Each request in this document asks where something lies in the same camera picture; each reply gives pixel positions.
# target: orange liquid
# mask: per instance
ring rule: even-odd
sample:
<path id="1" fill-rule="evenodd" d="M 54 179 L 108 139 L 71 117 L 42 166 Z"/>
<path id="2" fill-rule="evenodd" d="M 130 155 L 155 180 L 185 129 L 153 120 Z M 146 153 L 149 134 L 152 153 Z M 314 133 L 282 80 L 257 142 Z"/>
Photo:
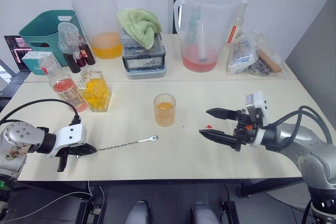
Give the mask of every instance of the orange liquid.
<path id="1" fill-rule="evenodd" d="M 120 35 L 117 32 L 106 32 L 90 39 L 93 53 L 101 59 L 114 59 L 122 54 Z"/>
<path id="2" fill-rule="evenodd" d="M 155 107 L 156 123 L 163 127 L 172 125 L 175 116 L 174 106 L 169 102 L 160 102 Z"/>

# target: computer screen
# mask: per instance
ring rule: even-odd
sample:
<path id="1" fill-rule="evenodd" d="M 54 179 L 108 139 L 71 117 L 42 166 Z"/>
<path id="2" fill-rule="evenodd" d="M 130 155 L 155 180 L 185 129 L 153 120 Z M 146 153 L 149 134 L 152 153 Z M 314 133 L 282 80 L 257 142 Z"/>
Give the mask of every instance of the computer screen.
<path id="1" fill-rule="evenodd" d="M 22 57 L 26 55 L 27 52 L 32 51 L 32 49 L 20 36 L 5 36 L 5 40 L 19 70 L 29 70 L 23 63 Z"/>

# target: glass jar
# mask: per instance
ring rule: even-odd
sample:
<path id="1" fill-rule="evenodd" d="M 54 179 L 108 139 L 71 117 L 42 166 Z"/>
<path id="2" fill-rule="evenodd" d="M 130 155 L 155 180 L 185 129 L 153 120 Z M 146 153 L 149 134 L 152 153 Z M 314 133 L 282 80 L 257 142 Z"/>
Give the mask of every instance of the glass jar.
<path id="1" fill-rule="evenodd" d="M 102 72 L 85 70 L 81 75 L 78 89 L 91 111 L 106 112 L 110 104 L 111 92 Z"/>

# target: white table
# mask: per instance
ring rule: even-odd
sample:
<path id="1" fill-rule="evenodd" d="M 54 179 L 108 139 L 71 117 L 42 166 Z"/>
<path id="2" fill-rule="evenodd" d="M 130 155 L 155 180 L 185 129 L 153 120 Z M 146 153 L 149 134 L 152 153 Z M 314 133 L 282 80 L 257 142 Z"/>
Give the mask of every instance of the white table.
<path id="1" fill-rule="evenodd" d="M 244 108 L 245 96 L 261 90 L 268 102 L 271 122 L 303 104 L 316 109 L 326 120 L 298 80 L 116 81 L 109 82 L 109 85 L 113 98 L 108 112 L 92 113 L 86 109 L 80 113 L 82 123 L 88 130 L 88 143 L 101 148 L 152 135 L 158 135 L 160 139 L 79 159 L 69 157 L 63 173 L 57 172 L 58 158 L 28 154 L 19 180 L 300 177 L 289 159 L 266 151 L 262 146 L 242 146 L 238 153 L 202 137 L 198 130 L 209 124 L 227 133 L 231 133 L 235 126 L 235 122 L 213 118 L 205 110 L 215 107 L 232 110 Z M 170 127 L 159 127 L 154 121 L 153 99 L 164 92 L 176 98 L 176 119 Z M 24 83 L 0 117 L 28 101 L 56 97 L 48 83 Z M 24 108 L 11 118 L 34 126 L 49 127 L 52 132 L 68 125 L 72 117 L 73 113 L 67 106 L 45 102 Z M 336 132 L 327 120 L 326 123 L 335 141 Z M 323 137 L 321 130 L 310 119 L 303 118 L 302 125 Z"/>
<path id="2" fill-rule="evenodd" d="M 295 75 L 284 63 L 283 73 L 277 76 L 256 76 L 248 73 L 234 75 L 226 74 L 226 66 L 229 55 L 229 49 L 224 48 L 218 64 L 214 70 L 207 73 L 196 73 L 186 69 L 182 64 L 180 41 L 177 35 L 162 35 L 163 45 L 166 51 L 166 75 L 162 78 L 147 79 L 146 81 L 213 81 L 213 80 L 279 80 L 279 79 L 296 79 Z M 73 80 L 80 81 L 79 73 L 72 73 L 69 67 L 63 68 L 65 72 L 71 75 Z M 125 73 L 125 68 L 121 57 L 113 60 L 102 60 L 96 58 L 96 64 L 87 66 L 88 70 L 100 70 L 104 74 L 106 81 L 130 81 Z M 46 76 L 37 76 L 31 73 L 25 82 L 47 82 Z"/>

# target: pink liquid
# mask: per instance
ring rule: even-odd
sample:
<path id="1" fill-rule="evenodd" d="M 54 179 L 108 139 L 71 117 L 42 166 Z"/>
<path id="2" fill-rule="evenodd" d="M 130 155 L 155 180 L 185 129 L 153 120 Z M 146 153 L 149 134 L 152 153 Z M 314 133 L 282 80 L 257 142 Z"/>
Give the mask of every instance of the pink liquid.
<path id="1" fill-rule="evenodd" d="M 71 80 L 71 79 L 65 79 L 65 80 L 61 80 L 61 81 L 57 82 L 54 85 L 54 90 L 56 92 L 65 92 L 65 91 L 71 89 L 74 85 L 75 84 L 74 84 L 73 80 Z M 85 110 L 87 107 L 88 107 L 87 104 L 85 102 L 83 102 L 80 106 L 76 107 L 76 110 L 77 110 L 77 112 L 81 112 L 81 111 Z"/>
<path id="2" fill-rule="evenodd" d="M 209 72 L 213 70 L 218 61 L 218 53 L 214 49 L 208 49 L 207 60 L 200 61 L 198 58 L 198 48 L 196 45 L 187 47 L 182 54 L 183 65 L 195 72 Z"/>

